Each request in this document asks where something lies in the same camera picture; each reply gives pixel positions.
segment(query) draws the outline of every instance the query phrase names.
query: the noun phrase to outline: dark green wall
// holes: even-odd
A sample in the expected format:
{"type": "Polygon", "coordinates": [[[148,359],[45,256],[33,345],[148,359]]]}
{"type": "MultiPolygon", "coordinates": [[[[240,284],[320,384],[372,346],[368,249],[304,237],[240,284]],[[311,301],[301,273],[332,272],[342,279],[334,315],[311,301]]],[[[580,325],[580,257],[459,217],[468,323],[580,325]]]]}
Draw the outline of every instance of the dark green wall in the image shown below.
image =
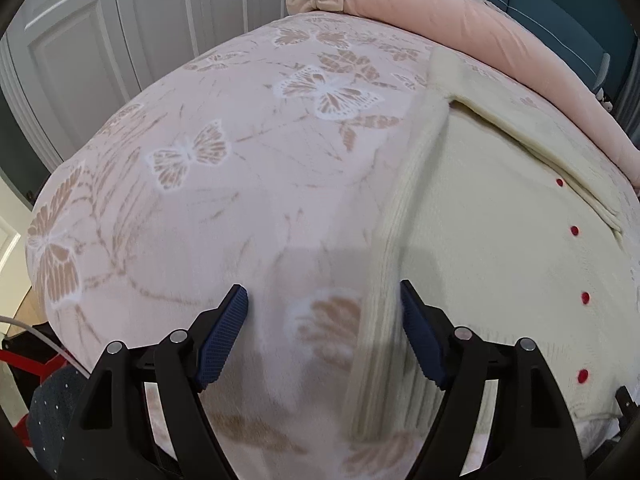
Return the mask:
{"type": "Polygon", "coordinates": [[[38,193],[49,177],[49,171],[15,122],[2,92],[0,92],[0,169],[25,197],[28,191],[33,194],[38,193]]]}
{"type": "Polygon", "coordinates": [[[611,55],[604,89],[616,98],[636,44],[628,17],[616,0],[552,0],[573,16],[611,55]]]}

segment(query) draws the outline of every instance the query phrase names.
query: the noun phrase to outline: white cable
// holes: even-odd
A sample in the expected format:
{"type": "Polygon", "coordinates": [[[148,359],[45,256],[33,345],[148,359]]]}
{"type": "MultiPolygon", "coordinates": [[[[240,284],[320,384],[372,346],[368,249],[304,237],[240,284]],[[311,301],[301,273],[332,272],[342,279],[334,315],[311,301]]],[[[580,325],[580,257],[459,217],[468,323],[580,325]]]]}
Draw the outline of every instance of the white cable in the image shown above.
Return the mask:
{"type": "Polygon", "coordinates": [[[60,355],[62,355],[62,357],[65,358],[67,361],[69,361],[76,368],[76,370],[78,370],[82,375],[84,375],[85,378],[87,378],[87,379],[89,378],[89,375],[90,375],[89,372],[78,361],[76,361],[73,357],[71,357],[71,355],[69,355],[67,352],[65,352],[58,345],[56,345],[47,336],[45,336],[44,334],[42,334],[42,333],[38,332],[36,329],[34,329],[34,327],[29,326],[26,323],[23,323],[23,322],[18,321],[16,319],[12,319],[10,317],[5,317],[5,316],[0,316],[0,322],[8,323],[10,325],[19,326],[20,328],[23,328],[23,329],[27,330],[28,332],[32,333],[34,336],[36,336],[38,339],[40,339],[43,343],[49,345],[56,352],[58,352],[60,355]]]}

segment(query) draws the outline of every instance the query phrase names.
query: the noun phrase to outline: textured blue pad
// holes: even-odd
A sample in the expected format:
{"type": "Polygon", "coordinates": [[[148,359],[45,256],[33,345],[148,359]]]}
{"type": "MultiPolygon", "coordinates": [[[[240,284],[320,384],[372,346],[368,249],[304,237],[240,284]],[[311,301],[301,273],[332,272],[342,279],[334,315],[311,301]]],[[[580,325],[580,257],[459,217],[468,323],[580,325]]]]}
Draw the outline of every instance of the textured blue pad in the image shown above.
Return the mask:
{"type": "Polygon", "coordinates": [[[415,357],[428,379],[434,381],[440,388],[444,387],[446,372],[442,362],[442,348],[438,344],[436,335],[422,312],[423,304],[417,304],[411,293],[400,287],[402,301],[402,325],[415,357]]]}
{"type": "Polygon", "coordinates": [[[248,309],[249,299],[246,290],[239,287],[200,348],[196,380],[203,389],[220,376],[248,309]]]}

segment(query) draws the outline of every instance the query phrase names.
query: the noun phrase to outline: pink floral bedspread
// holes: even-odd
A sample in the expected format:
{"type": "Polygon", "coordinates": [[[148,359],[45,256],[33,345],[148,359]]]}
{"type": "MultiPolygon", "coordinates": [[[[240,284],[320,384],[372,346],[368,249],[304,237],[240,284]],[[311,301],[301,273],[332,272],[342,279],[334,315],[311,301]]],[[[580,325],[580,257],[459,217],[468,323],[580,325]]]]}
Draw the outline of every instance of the pink floral bedspread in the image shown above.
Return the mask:
{"type": "MultiPolygon", "coordinates": [[[[370,236],[433,45],[305,13],[139,94],[54,172],[34,208],[28,266],[63,343],[92,367],[109,341],[154,344],[242,283],[250,316],[202,395],[238,476],[404,478],[423,436],[355,445],[339,417],[370,236]]],[[[640,277],[640,206],[620,170],[549,102],[460,56],[600,161],[623,197],[629,272],[640,277]]],[[[602,427],[580,428],[584,450],[602,427]]]]}

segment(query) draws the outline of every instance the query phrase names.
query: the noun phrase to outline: headboard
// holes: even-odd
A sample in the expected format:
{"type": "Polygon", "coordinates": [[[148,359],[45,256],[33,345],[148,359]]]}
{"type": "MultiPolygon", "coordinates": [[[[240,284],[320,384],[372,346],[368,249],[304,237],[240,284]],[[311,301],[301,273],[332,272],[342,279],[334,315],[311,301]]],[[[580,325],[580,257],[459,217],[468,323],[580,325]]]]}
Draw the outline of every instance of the headboard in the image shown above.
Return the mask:
{"type": "Polygon", "coordinates": [[[488,0],[535,34],[592,91],[603,85],[610,56],[567,12],[551,0],[488,0]]]}

